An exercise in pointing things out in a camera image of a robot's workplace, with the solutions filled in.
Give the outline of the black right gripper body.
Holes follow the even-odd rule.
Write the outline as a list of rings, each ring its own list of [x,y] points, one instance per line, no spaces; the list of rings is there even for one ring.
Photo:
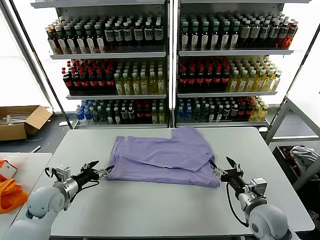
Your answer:
[[[247,184],[243,179],[244,172],[238,171],[234,168],[223,170],[220,174],[220,180],[222,182],[229,183],[236,193],[244,193]]]

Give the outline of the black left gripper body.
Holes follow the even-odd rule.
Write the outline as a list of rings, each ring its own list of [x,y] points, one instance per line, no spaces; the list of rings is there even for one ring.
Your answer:
[[[99,178],[99,174],[93,168],[82,169],[78,175],[74,176],[78,186],[84,186],[91,181],[98,181]]]

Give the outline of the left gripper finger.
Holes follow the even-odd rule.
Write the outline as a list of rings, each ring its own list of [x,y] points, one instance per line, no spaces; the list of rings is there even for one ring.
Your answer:
[[[91,161],[89,163],[85,163],[83,166],[82,166],[82,170],[83,171],[86,171],[88,169],[92,169],[95,165],[98,164],[98,161]]]
[[[101,179],[106,178],[111,173],[111,171],[113,170],[114,167],[115,167],[114,165],[111,165],[105,169],[96,170],[96,174],[98,175],[98,179],[101,180]]]

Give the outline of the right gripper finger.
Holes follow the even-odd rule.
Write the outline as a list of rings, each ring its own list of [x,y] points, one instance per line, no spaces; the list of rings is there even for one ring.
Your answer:
[[[226,170],[228,173],[243,173],[240,164],[236,163],[232,158],[226,157],[227,162],[231,166],[231,169]]]
[[[225,170],[221,169],[220,167],[217,167],[216,164],[212,160],[209,160],[209,163],[210,163],[210,167],[213,170],[213,173],[215,173],[218,177],[222,177],[222,176],[227,175],[227,172]]]

